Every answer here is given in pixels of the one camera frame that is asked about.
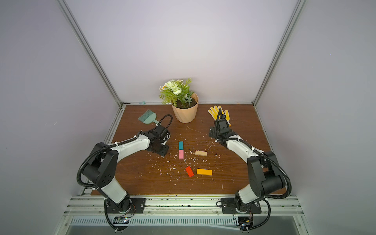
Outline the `pink block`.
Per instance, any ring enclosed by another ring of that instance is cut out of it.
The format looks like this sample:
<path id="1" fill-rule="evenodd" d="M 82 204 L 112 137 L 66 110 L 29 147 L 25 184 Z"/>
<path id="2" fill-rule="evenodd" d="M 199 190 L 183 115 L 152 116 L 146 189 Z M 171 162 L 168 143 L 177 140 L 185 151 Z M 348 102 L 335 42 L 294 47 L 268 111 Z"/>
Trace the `pink block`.
<path id="1" fill-rule="evenodd" d="M 184 150 L 183 149 L 179 150 L 179 159 L 180 160 L 184 159 Z"/>

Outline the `natural wooden block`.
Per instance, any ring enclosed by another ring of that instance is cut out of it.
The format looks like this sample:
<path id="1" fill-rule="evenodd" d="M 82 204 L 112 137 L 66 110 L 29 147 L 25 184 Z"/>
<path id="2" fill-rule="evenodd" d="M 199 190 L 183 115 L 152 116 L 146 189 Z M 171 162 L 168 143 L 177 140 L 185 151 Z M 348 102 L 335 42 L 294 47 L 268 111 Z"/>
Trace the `natural wooden block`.
<path id="1" fill-rule="evenodd" d="M 208 153 L 207 153 L 206 151 L 200 151 L 200 150 L 197 150 L 197 151 L 195 152 L 195 155 L 197 155 L 197 156 L 207 156 Z"/>

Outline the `red block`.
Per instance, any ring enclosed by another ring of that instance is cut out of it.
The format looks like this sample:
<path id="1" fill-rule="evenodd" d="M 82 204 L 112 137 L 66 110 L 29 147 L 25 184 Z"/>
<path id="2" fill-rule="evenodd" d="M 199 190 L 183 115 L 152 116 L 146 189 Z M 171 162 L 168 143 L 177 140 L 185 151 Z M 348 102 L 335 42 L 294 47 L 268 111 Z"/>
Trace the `red block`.
<path id="1" fill-rule="evenodd" d="M 194 172 L 193 172 L 193 170 L 190 166 L 186 167 L 185 170 L 186 170 L 186 173 L 188 174 L 189 177 L 194 176 Z"/>

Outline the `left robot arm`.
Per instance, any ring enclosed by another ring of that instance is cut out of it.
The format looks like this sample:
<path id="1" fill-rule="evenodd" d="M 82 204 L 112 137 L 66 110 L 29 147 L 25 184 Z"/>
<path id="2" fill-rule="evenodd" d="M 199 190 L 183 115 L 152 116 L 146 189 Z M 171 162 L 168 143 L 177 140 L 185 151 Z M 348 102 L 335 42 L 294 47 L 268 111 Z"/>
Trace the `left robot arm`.
<path id="1" fill-rule="evenodd" d="M 169 138 L 168 129 L 157 125 L 122 142 L 110 145 L 98 143 L 79 167 L 76 181 L 83 187 L 98 190 L 118 210 L 125 211 L 130 207 L 131 199 L 130 194 L 116 179 L 118 163 L 140 151 L 149 151 L 164 157 L 169 149 Z"/>

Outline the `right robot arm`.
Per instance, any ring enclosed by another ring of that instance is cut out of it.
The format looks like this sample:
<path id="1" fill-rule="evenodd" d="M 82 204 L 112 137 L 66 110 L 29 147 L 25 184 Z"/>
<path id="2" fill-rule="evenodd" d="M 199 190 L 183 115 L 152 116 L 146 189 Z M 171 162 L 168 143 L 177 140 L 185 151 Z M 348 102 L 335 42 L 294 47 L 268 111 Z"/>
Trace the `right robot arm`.
<path id="1" fill-rule="evenodd" d="M 280 167 L 276 155 L 253 147 L 234 132 L 219 110 L 209 136 L 226 149 L 236 153 L 247 164 L 248 185 L 235 194 L 235 205 L 240 211 L 264 198 L 284 199 L 292 192 L 292 183 Z"/>

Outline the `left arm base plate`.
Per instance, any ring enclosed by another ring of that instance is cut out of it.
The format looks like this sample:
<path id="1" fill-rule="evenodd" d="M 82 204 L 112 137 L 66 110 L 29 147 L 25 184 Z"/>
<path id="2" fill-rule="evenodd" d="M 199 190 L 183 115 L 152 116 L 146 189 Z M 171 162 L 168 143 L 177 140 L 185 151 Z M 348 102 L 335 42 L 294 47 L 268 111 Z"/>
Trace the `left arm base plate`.
<path id="1" fill-rule="evenodd" d="M 107 213 L 113 214 L 141 214 L 144 212 L 145 205 L 145 198 L 131 197 L 129 199 L 125 199 L 120 204 L 116 204 L 111 199 L 107 199 L 105 202 L 105 209 Z"/>

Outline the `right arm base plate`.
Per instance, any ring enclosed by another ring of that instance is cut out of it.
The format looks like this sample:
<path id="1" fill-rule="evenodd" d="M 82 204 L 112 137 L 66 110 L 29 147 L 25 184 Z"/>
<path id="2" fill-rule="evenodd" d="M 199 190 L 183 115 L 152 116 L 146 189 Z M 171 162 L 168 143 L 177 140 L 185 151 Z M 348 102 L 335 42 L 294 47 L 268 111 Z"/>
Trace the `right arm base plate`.
<path id="1" fill-rule="evenodd" d="M 223 214 L 261 214 L 261 207 L 259 202 L 250 202 L 248 204 L 244 204 L 240 199 L 225 197 L 217 201 L 216 205 L 221 208 Z"/>

